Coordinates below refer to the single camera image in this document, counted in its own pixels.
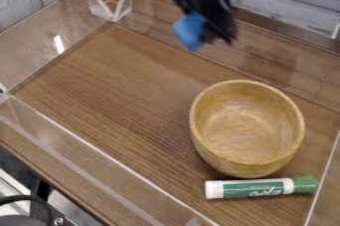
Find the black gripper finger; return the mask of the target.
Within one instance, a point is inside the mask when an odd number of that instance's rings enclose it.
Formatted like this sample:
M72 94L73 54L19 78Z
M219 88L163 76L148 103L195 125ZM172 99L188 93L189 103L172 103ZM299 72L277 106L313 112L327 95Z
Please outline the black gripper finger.
M192 6L187 0L172 0L172 1L175 5L179 7L184 15L188 15L193 11Z
M233 14L213 14L203 24L203 40L212 44L216 39L220 39L227 45L232 45L236 38L237 28Z

